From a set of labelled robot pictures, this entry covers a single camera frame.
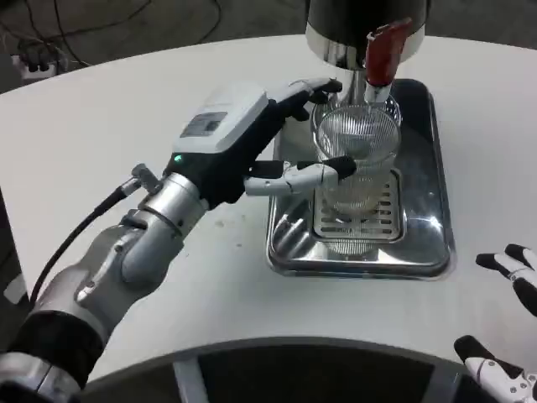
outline black cable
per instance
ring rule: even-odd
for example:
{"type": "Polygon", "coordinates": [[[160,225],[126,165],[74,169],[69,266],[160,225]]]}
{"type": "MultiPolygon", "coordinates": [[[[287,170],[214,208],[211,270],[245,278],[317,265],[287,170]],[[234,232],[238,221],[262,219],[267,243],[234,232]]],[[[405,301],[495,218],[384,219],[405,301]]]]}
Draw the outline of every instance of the black cable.
{"type": "MultiPolygon", "coordinates": [[[[140,14],[152,2],[153,2],[153,0],[148,0],[147,2],[142,4],[140,7],[138,7],[136,10],[134,10],[132,13],[130,13],[124,19],[114,21],[114,22],[111,22],[111,23],[107,23],[107,24],[103,24],[103,25],[97,25],[95,27],[80,28],[80,29],[75,29],[74,31],[67,31],[67,32],[65,32],[65,37],[75,36],[75,35],[78,35],[78,34],[87,34],[88,32],[100,31],[102,29],[116,27],[118,25],[125,24],[126,22],[130,21],[131,19],[136,17],[138,14],[140,14]]],[[[48,39],[56,39],[56,38],[61,38],[61,35],[53,35],[53,36],[48,37],[48,39]]]]}
{"type": "Polygon", "coordinates": [[[209,31],[205,35],[203,35],[201,39],[198,40],[195,44],[201,44],[205,41],[205,39],[209,38],[209,36],[211,36],[212,33],[215,32],[216,28],[218,28],[218,25],[220,25],[220,22],[222,21],[222,6],[218,2],[218,0],[212,0],[212,2],[216,6],[216,11],[218,12],[218,17],[216,17],[216,22],[212,26],[212,28],[209,29],[209,31]]]}
{"type": "Polygon", "coordinates": [[[41,287],[43,286],[44,279],[47,278],[47,275],[49,275],[50,271],[52,270],[53,266],[56,264],[58,259],[61,257],[62,254],[69,248],[69,246],[73,243],[73,241],[78,237],[82,231],[84,231],[86,228],[89,227],[89,225],[94,222],[98,217],[100,217],[102,214],[110,210],[112,207],[114,207],[116,204],[118,204],[121,200],[123,200],[125,197],[125,193],[123,192],[123,189],[121,186],[116,188],[110,196],[108,196],[106,199],[102,201],[99,206],[95,207],[93,212],[84,220],[76,226],[76,228],[69,234],[69,236],[65,239],[65,241],[60,245],[60,247],[54,252],[52,257],[49,259],[47,264],[44,266],[43,271],[41,271],[41,274],[39,275],[39,278],[35,282],[34,288],[32,289],[32,295],[30,297],[30,306],[33,308],[35,306],[35,303],[37,302],[37,298],[39,296],[39,292],[41,290],[41,287]]]}
{"type": "Polygon", "coordinates": [[[28,16],[29,16],[30,25],[32,26],[32,29],[34,30],[39,40],[43,41],[44,46],[49,51],[49,54],[53,57],[55,56],[56,71],[58,71],[58,74],[60,74],[61,67],[60,67],[60,57],[58,56],[58,52],[56,53],[53,52],[52,48],[50,47],[49,41],[37,29],[37,26],[35,25],[35,21],[34,21],[34,12],[32,11],[32,7],[30,6],[29,0],[24,0],[24,4],[26,4],[26,8],[28,9],[28,16]]]}
{"type": "Polygon", "coordinates": [[[56,23],[58,24],[58,29],[60,30],[61,38],[64,41],[65,47],[69,52],[73,55],[75,60],[84,67],[89,66],[85,61],[83,61],[78,55],[75,53],[75,51],[70,47],[69,42],[67,41],[67,38],[65,37],[65,32],[63,27],[61,26],[61,18],[60,18],[60,10],[58,9],[58,0],[54,0],[54,12],[56,14],[56,23]]]}

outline silver robotic arm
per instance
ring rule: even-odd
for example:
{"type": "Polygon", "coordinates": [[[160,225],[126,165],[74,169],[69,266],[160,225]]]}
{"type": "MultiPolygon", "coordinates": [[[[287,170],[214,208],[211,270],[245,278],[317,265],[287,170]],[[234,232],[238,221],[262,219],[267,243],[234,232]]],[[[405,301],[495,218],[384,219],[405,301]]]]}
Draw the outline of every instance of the silver robotic arm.
{"type": "Polygon", "coordinates": [[[159,287],[206,211],[245,192],[292,194],[351,175],[349,157],[296,166],[256,161],[287,117],[307,119],[306,102],[325,102],[327,92],[340,90],[337,81],[315,79],[272,96],[240,83],[215,92],[179,136],[162,179],[139,165],[117,189],[121,198],[143,186],[148,195],[138,209],[100,233],[44,290],[0,356],[0,401],[72,401],[115,326],[159,287]]]}
{"type": "MultiPolygon", "coordinates": [[[[531,249],[510,244],[503,254],[479,254],[476,263],[510,280],[520,302],[537,317],[537,255],[531,249]]],[[[497,359],[472,336],[459,338],[455,350],[473,379],[498,402],[537,402],[536,372],[497,359]]]]}

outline metal drip tray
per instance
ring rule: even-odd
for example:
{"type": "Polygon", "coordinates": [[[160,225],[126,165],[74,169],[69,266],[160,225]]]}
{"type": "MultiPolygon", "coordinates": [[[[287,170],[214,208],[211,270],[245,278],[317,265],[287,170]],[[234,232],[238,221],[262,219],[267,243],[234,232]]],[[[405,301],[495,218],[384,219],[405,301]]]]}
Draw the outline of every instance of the metal drip tray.
{"type": "MultiPolygon", "coordinates": [[[[434,103],[413,80],[397,80],[392,95],[402,142],[378,208],[351,218],[335,215],[320,192],[272,198],[267,255],[279,273],[431,279],[448,269],[454,244],[434,103]]],[[[290,119],[274,158],[315,159],[309,124],[290,119]]]]}
{"type": "Polygon", "coordinates": [[[325,239],[361,239],[363,241],[393,241],[401,236],[399,220],[399,181],[392,172],[377,207],[361,217],[335,214],[320,191],[315,192],[313,230],[325,239]]]}

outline white table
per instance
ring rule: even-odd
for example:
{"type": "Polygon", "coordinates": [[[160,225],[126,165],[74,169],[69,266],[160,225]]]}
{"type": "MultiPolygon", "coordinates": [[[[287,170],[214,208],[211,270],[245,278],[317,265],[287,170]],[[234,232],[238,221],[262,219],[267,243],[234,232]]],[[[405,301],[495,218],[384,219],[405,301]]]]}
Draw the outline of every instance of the white table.
{"type": "MultiPolygon", "coordinates": [[[[470,333],[499,357],[537,368],[537,319],[505,279],[474,264],[507,243],[537,246],[536,71],[533,50],[429,37],[399,69],[435,97],[457,252],[448,277],[277,275],[264,256],[268,202],[244,197],[204,217],[159,290],[117,327],[91,379],[187,348],[271,336],[356,339],[456,360],[453,341],[470,333]]],[[[0,186],[27,287],[135,164],[163,169],[181,125],[213,88],[326,74],[303,36],[273,37],[141,55],[2,95],[0,186]]],[[[56,269],[141,196],[96,222],[56,269]]]]}

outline ribbed glass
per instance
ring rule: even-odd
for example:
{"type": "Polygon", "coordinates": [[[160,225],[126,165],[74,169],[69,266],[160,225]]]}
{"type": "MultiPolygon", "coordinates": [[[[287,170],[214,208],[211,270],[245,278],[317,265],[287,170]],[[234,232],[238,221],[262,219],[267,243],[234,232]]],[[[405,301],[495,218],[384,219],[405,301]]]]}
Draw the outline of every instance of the ribbed glass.
{"type": "Polygon", "coordinates": [[[348,215],[373,210],[394,166],[400,137],[397,122],[375,107],[340,107],[325,115],[315,133],[318,157],[350,155],[357,165],[356,173],[338,187],[322,189],[328,205],[348,215]]]}

